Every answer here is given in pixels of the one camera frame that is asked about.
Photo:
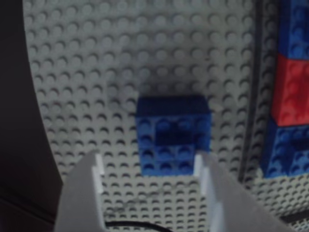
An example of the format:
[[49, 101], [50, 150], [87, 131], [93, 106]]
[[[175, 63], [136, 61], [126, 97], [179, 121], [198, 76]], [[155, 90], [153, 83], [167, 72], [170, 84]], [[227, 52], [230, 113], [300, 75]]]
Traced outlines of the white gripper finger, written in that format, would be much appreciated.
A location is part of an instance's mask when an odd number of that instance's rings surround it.
[[292, 228], [269, 213], [223, 168], [217, 157], [198, 151], [194, 176], [206, 198], [211, 232], [291, 232]]
[[54, 231], [106, 231], [100, 199], [102, 175], [104, 166], [98, 151], [91, 151], [76, 164], [62, 187]]

